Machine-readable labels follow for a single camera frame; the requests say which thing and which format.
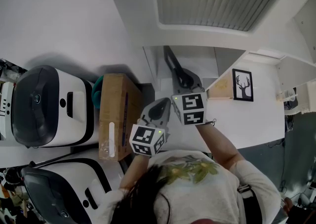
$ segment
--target framed picture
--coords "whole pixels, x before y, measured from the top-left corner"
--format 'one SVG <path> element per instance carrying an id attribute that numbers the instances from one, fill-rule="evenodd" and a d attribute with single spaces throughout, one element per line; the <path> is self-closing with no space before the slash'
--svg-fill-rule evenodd
<path id="1" fill-rule="evenodd" d="M 234 100 L 253 102 L 251 72 L 233 69 Z"/>

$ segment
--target white desk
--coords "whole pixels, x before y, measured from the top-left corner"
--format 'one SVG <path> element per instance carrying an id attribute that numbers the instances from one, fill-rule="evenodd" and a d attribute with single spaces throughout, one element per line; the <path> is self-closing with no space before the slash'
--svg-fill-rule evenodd
<path id="1" fill-rule="evenodd" d="M 279 91 L 277 69 L 273 65 L 242 61 L 235 68 L 252 72 L 254 101 L 209 99 L 208 120 L 216 119 L 215 127 L 237 148 L 267 143 L 284 137 L 283 103 L 276 101 Z M 172 80 L 162 79 L 156 99 L 171 97 Z M 209 152 L 195 126 L 182 126 L 171 109 L 168 123 L 171 134 L 163 150 L 186 149 Z"/>

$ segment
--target floral print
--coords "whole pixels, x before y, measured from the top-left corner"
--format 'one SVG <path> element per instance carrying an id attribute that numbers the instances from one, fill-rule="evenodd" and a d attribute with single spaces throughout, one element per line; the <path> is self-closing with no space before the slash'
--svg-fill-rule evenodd
<path id="1" fill-rule="evenodd" d="M 208 162 L 204 159 L 194 159 L 191 156 L 183 157 L 181 160 L 185 161 L 185 163 L 166 164 L 163 166 L 160 176 L 168 177 L 167 184 L 172 184 L 177 179 L 199 183 L 207 174 L 218 174 L 218 171 L 216 170 L 218 165 L 216 163 Z"/>

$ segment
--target teal container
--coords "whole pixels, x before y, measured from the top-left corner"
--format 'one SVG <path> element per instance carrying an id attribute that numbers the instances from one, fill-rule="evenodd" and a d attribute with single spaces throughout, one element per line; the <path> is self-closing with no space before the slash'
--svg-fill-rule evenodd
<path id="1" fill-rule="evenodd" d="M 92 88 L 92 103 L 95 108 L 100 109 L 101 105 L 101 92 L 102 92 L 103 76 L 101 76 Z"/>

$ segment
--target backpack strap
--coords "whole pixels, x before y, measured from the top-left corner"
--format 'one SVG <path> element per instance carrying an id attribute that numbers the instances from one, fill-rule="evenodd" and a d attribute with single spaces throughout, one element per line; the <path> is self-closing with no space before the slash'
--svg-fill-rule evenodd
<path id="1" fill-rule="evenodd" d="M 249 185 L 240 186 L 237 191 L 241 194 L 245 208 L 247 224 L 262 224 L 262 214 L 256 194 Z"/>

